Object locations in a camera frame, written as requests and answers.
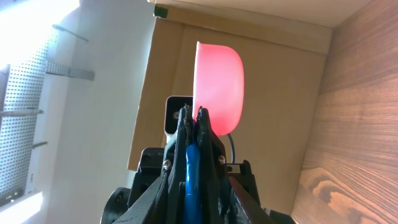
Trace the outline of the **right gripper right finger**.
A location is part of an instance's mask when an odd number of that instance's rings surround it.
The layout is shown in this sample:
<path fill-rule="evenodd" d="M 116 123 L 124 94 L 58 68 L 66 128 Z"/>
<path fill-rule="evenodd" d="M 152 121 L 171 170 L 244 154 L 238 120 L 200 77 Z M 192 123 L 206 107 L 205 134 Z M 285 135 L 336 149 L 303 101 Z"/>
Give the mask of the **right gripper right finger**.
<path fill-rule="evenodd" d="M 213 132 L 206 108 L 197 114 L 201 152 L 200 187 L 203 223 L 274 223 L 261 208 L 256 179 L 248 161 L 229 165 L 225 148 Z"/>

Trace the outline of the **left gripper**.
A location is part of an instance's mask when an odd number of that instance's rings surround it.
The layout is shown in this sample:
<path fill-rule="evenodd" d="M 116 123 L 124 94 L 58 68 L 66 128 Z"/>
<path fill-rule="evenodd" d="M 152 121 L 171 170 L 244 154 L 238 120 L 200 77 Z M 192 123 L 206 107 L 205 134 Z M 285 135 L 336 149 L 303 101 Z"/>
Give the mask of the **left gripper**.
<path fill-rule="evenodd" d="M 223 147 L 143 150 L 127 200 L 130 215 L 258 215 L 248 161 L 228 164 Z"/>

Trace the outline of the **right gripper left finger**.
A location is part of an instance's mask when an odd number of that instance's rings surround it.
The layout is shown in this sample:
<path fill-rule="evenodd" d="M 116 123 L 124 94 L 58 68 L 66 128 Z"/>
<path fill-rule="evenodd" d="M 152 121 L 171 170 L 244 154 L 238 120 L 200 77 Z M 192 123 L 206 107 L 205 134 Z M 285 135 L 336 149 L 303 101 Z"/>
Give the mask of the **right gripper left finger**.
<path fill-rule="evenodd" d="M 187 173 L 183 129 L 163 148 L 159 177 L 114 223 L 181 223 Z"/>

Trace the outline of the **pink scoop blue handle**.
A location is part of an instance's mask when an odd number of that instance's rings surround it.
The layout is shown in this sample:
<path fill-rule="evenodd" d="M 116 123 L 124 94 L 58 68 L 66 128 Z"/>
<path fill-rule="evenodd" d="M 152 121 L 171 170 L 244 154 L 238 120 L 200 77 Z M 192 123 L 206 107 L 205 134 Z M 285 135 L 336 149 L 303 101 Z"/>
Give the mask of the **pink scoop blue handle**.
<path fill-rule="evenodd" d="M 198 109 L 206 108 L 213 132 L 219 138 L 238 125 L 243 110 L 244 69 L 241 57 L 231 47 L 197 43 L 193 76 L 193 135 L 187 147 L 187 173 L 183 206 L 184 223 L 203 223 L 200 161 L 197 143 Z"/>

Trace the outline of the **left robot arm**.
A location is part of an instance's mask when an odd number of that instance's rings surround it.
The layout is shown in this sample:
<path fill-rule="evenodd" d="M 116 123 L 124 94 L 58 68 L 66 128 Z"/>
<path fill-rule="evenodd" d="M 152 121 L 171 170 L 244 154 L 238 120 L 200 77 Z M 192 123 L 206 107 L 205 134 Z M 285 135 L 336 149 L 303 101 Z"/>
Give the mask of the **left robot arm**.
<path fill-rule="evenodd" d="M 103 210 L 101 223 L 114 223 L 152 185 L 160 175 L 163 157 L 163 148 L 150 147 L 142 151 L 132 187 L 130 189 L 119 187 L 111 194 Z M 259 194 L 250 163 L 244 161 L 241 164 L 228 164 L 227 167 L 228 175 L 233 176 L 259 203 Z"/>

